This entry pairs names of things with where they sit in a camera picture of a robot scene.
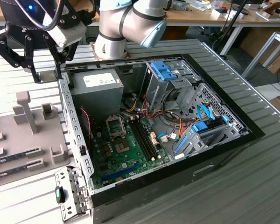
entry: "red wire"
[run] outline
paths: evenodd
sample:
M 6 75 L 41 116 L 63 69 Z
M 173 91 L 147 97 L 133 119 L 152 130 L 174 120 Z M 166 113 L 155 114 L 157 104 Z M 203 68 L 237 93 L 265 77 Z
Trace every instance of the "red wire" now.
M 90 119 L 89 119 L 89 115 L 88 115 L 88 113 L 86 112 L 86 110 L 84 110 L 83 108 L 80 108 L 80 109 L 84 112 L 84 114 L 85 114 L 86 117 L 87 117 L 88 129 L 89 129 L 89 133 L 88 133 L 88 135 L 89 135 L 89 142 L 88 142 L 88 145 L 90 146 L 90 142 L 91 142 L 91 128 L 90 128 Z

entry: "metal frame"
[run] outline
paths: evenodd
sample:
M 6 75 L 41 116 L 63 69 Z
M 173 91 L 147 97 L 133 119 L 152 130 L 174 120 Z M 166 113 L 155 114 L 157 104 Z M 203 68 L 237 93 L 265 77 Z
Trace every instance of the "metal frame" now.
M 251 61 L 251 63 L 248 65 L 248 67 L 243 72 L 243 74 L 242 74 L 243 78 L 246 78 L 250 74 L 250 72 L 254 69 L 254 67 L 259 62 L 259 60 L 262 58 L 262 56 L 270 49 L 270 47 L 275 42 L 275 40 L 280 42 L 280 32 L 274 32 L 270 36 L 270 38 L 267 40 L 265 45 L 260 49 L 258 54 L 254 57 L 254 59 Z M 280 52 L 280 44 L 275 49 L 275 51 L 268 57 L 268 59 L 263 64 L 263 66 L 266 68 L 271 63 L 271 61 L 277 56 L 277 54 L 279 52 Z

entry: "yellow wire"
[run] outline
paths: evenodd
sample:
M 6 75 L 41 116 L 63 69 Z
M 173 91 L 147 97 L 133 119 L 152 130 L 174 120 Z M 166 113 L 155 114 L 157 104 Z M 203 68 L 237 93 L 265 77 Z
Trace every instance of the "yellow wire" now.
M 129 110 L 126 110 L 126 111 L 127 111 L 127 112 L 132 112 L 133 110 L 135 110 L 137 101 L 138 101 L 138 99 L 135 100 L 134 105 L 132 106 L 132 108 L 129 109 Z

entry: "label sticker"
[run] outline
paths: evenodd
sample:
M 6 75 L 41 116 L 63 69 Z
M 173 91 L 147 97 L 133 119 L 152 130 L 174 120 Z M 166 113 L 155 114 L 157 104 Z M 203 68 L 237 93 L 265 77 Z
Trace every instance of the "label sticker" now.
M 174 70 L 174 71 L 171 71 L 172 74 L 179 74 L 179 71 L 177 70 Z
M 97 74 L 83 77 L 86 87 L 116 83 L 111 73 Z

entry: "electronic device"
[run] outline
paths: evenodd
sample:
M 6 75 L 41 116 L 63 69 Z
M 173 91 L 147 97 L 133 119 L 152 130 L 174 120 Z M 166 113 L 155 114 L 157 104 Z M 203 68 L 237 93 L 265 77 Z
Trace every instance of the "electronic device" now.
M 233 4 L 240 5 L 243 2 L 243 0 L 232 0 Z M 263 0 L 248 0 L 246 4 L 252 4 L 252 5 L 261 5 L 263 3 Z M 232 6 L 232 8 L 236 11 L 238 11 L 238 6 Z M 241 13 L 244 15 L 248 15 L 249 11 L 247 9 L 242 9 Z
M 264 135 L 190 55 L 68 66 L 62 77 L 76 162 L 55 173 L 63 221 L 88 213 L 104 223 L 224 166 Z

